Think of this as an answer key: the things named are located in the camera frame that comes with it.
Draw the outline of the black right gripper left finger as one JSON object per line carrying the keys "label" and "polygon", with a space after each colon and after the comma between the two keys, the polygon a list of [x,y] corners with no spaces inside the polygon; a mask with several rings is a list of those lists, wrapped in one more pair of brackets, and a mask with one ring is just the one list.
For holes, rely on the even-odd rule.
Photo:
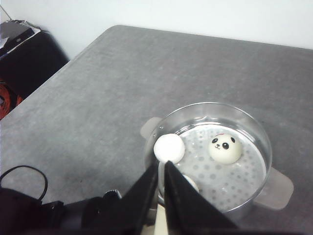
{"label": "black right gripper left finger", "polygon": [[104,216],[105,235],[139,235],[157,187],[157,165],[151,165]]}

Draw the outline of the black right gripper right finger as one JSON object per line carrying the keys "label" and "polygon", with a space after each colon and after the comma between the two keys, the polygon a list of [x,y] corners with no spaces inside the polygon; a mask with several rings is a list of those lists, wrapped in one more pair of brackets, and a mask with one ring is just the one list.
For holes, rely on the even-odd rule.
{"label": "black right gripper right finger", "polygon": [[171,161],[165,164],[164,202],[170,235],[242,235],[236,224],[204,199]]}

